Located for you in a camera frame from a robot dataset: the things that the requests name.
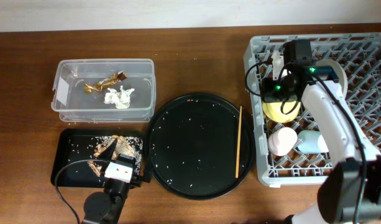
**gold candy wrapper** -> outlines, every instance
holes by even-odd
[[[99,81],[95,85],[91,84],[85,84],[84,89],[86,94],[91,94],[92,91],[103,91],[113,84],[116,84],[117,82],[123,81],[126,79],[126,75],[124,72],[117,72],[114,75],[110,76],[109,78],[105,78],[102,81]]]

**black tray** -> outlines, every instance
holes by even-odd
[[[60,134],[58,149],[53,163],[51,183],[54,185],[57,172],[70,162],[83,159],[95,159],[93,157],[95,146],[101,143],[95,137],[101,136],[124,136],[138,137],[143,140],[142,133],[128,130],[90,130],[90,129],[66,129]],[[84,162],[67,168],[58,180],[58,186],[62,187],[103,187],[107,178],[98,177]]]
[[[145,138],[153,175],[170,192],[193,200],[224,195],[246,177],[255,143],[243,114],[239,178],[235,178],[239,110],[210,94],[181,96],[152,118]]]

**white paper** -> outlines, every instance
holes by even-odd
[[[68,94],[68,83],[59,77],[58,91],[56,93],[56,99],[66,106],[67,94]]]

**plastic bin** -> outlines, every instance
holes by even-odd
[[[282,45],[295,39],[309,39],[314,58],[341,64],[348,81],[346,101],[365,135],[381,152],[381,33],[255,36],[244,54],[245,70],[268,60],[274,50],[282,54]],[[259,92],[259,83],[272,70],[271,65],[258,66],[256,72],[253,69],[248,79],[251,89]],[[282,157],[270,153],[267,139],[284,125],[264,118],[260,97],[250,98],[259,181],[269,187],[322,184],[332,169],[329,153],[304,154],[296,147]],[[302,130],[318,131],[317,123],[304,107],[286,126],[298,134]]]
[[[106,91],[87,95],[85,83],[96,82],[124,71],[127,79],[110,88],[119,91],[134,88],[130,107],[117,109],[104,104]],[[84,59],[59,63],[53,84],[52,109],[62,121],[76,122],[148,122],[154,114],[156,83],[154,64],[150,59]]]

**wooden stick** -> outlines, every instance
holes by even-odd
[[[236,178],[239,178],[239,163],[240,163],[240,140],[241,140],[241,114],[242,106],[240,106],[240,116],[239,116],[239,130],[237,132],[237,158],[236,158]]]

